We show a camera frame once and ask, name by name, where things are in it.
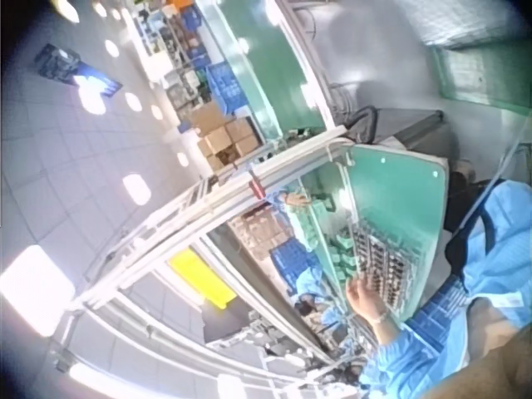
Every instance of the cardboard box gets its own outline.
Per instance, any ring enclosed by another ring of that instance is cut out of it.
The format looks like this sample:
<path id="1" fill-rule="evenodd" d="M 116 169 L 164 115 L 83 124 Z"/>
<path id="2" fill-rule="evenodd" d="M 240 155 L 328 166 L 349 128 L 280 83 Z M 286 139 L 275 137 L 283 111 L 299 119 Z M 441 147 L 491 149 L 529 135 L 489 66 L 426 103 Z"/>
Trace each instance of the cardboard box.
<path id="1" fill-rule="evenodd" d="M 246 118 L 237 119 L 228 123 L 225 125 L 225 129 L 234 143 L 254 134 Z"/>
<path id="2" fill-rule="evenodd" d="M 199 129 L 198 136 L 205 137 L 214 129 L 217 129 L 233 120 L 232 116 L 225 116 L 215 101 L 208 102 L 198 109 L 190 112 L 189 121 L 192 127 Z"/>
<path id="3" fill-rule="evenodd" d="M 213 154 L 217 154 L 233 144 L 223 126 L 211 131 L 204 139 Z"/>
<path id="4" fill-rule="evenodd" d="M 201 139 L 198 141 L 198 148 L 205 158 L 213 154 L 213 151 L 210 150 L 209 143 L 206 139 Z"/>
<path id="5" fill-rule="evenodd" d="M 243 140 L 237 141 L 234 148 L 240 156 L 249 154 L 251 151 L 259 147 L 259 141 L 254 135 L 250 135 Z"/>
<path id="6" fill-rule="evenodd" d="M 209 162 L 209 165 L 211 168 L 213 168 L 213 171 L 220 170 L 224 167 L 224 164 L 216 157 L 216 155 L 211 155 L 207 157 L 207 162 Z"/>

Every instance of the factory floor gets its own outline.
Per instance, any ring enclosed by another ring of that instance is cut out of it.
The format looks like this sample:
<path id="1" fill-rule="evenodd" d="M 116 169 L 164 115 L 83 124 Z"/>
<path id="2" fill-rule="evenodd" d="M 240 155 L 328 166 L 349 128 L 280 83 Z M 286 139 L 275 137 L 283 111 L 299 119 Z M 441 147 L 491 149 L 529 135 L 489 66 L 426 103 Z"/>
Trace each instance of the factory floor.
<path id="1" fill-rule="evenodd" d="M 442 110 L 458 139 L 461 158 L 473 163 L 477 179 L 495 173 L 525 118 L 441 98 L 429 51 L 394 0 L 338 0 L 297 14 L 328 80 L 354 83 L 350 87 L 357 107 Z"/>

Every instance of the blue work uniform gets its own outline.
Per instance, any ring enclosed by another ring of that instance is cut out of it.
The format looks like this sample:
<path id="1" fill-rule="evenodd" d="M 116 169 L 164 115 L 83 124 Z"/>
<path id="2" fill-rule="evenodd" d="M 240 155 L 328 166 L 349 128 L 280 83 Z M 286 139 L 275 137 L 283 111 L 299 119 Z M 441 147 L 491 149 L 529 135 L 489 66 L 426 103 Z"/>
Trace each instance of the blue work uniform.
<path id="1" fill-rule="evenodd" d="M 467 240 L 464 285 L 467 304 L 451 321 L 440 353 L 428 351 L 413 333 L 401 326 L 393 342 L 381 346 L 361 375 L 362 383 L 386 388 L 390 397 L 420 397 L 468 363 L 466 312 L 475 298 L 487 298 L 513 325 L 532 322 L 532 189 L 506 181 L 497 185 L 485 202 L 495 226 L 495 246 L 485 253 L 485 227 L 481 219 Z"/>
<path id="2" fill-rule="evenodd" d="M 326 302 L 327 292 L 322 286 L 323 270 L 320 268 L 312 267 L 305 269 L 304 272 L 299 274 L 296 280 L 296 290 L 298 294 L 294 299 L 299 299 L 301 295 L 310 294 L 314 296 L 315 303 Z M 323 326 L 329 326 L 335 322 L 339 322 L 342 318 L 342 314 L 335 306 L 327 308 L 321 318 Z"/>

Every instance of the green workbench surface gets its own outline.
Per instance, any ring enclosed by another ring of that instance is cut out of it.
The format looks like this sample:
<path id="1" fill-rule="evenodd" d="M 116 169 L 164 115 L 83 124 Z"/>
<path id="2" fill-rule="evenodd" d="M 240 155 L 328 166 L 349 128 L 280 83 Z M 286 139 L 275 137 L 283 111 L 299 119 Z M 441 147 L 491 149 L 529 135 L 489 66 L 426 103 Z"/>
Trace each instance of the green workbench surface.
<path id="1" fill-rule="evenodd" d="M 446 210 L 447 168 L 446 163 L 435 157 L 417 153 L 396 151 L 386 147 L 353 146 L 349 152 L 354 166 L 347 166 L 347 177 L 357 206 L 357 218 L 346 201 L 344 185 L 338 164 L 329 162 L 293 182 L 288 189 L 297 190 L 303 185 L 308 194 L 329 193 L 336 205 L 333 212 L 323 213 L 313 209 L 313 219 L 305 223 L 305 229 L 314 229 L 310 235 L 319 237 L 313 241 L 313 250 L 323 266 L 328 280 L 347 309 L 343 293 L 346 278 L 356 267 L 344 256 L 345 268 L 338 268 L 338 259 L 330 240 L 342 230 L 356 226 L 369 226 L 394 248 L 411 254 L 410 283 L 405 291 L 407 300 L 395 316 L 399 320 L 410 317 L 416 310 L 431 270 L 436 246 Z"/>
<path id="2" fill-rule="evenodd" d="M 231 65 L 266 140 L 292 129 L 325 129 L 317 108 L 307 105 L 303 70 L 281 29 L 266 15 L 265 0 L 197 0 L 219 49 Z M 249 44 L 243 54 L 238 39 Z"/>

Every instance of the blue anti-static gown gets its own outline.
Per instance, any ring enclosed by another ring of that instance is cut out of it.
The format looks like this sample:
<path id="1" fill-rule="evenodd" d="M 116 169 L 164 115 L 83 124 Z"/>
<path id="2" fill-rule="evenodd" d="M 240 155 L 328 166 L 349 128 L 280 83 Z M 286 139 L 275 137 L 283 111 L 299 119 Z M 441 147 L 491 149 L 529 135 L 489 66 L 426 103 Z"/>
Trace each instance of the blue anti-static gown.
<path id="1" fill-rule="evenodd" d="M 495 247 L 485 254 L 484 225 L 479 219 L 468 238 L 464 267 L 469 303 L 488 298 L 514 327 L 522 328 L 532 321 L 532 190 L 506 181 L 493 189 L 485 209 L 495 226 Z M 411 399 L 459 371 L 468 359 L 466 310 L 464 306 L 453 318 L 439 355 L 402 329 L 394 342 L 379 348 L 361 382 L 385 387 L 389 397 Z"/>

